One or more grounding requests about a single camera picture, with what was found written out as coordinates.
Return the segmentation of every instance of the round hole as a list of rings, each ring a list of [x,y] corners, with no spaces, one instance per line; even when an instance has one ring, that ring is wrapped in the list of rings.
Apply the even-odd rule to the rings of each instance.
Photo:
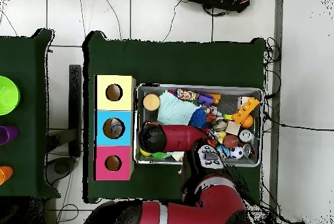
[[[109,171],[118,171],[122,166],[122,161],[118,156],[112,155],[106,159],[104,165]]]
[[[124,134],[125,125],[118,118],[109,118],[104,122],[103,133],[106,137],[116,139]]]
[[[123,90],[120,85],[112,84],[106,88],[106,98],[110,101],[118,101],[122,98]]]

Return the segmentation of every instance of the yellow box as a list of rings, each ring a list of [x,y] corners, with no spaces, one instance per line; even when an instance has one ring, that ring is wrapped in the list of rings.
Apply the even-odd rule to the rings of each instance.
[[[97,110],[133,110],[136,80],[132,76],[96,75]]]

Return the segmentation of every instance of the green tablecloth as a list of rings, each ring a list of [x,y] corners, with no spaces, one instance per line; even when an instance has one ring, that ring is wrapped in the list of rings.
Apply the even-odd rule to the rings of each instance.
[[[0,125],[14,125],[20,136],[0,146],[0,166],[14,169],[0,185],[0,196],[58,197],[44,179],[46,138],[46,49],[53,32],[39,29],[31,37],[0,37],[0,75],[20,89],[21,100],[11,113],[0,116]]]
[[[142,42],[106,40],[102,33],[91,32],[84,44],[84,198],[144,198],[179,200],[180,166],[136,164],[130,181],[93,181],[94,75],[131,75],[137,84],[187,84],[205,86],[252,87],[263,89],[263,39],[236,42]],[[232,168],[236,180],[244,179],[249,196],[259,201],[260,166]]]

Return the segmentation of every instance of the light blue cloth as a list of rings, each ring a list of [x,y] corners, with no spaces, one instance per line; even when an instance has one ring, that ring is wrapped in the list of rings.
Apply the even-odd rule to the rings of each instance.
[[[191,102],[182,101],[165,91],[160,95],[158,122],[169,125],[188,125],[192,114],[198,106]]]

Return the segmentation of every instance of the green bowl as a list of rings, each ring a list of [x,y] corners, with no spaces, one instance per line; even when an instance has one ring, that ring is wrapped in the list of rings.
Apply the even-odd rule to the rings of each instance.
[[[9,114],[20,102],[20,91],[14,82],[0,76],[0,116]]]

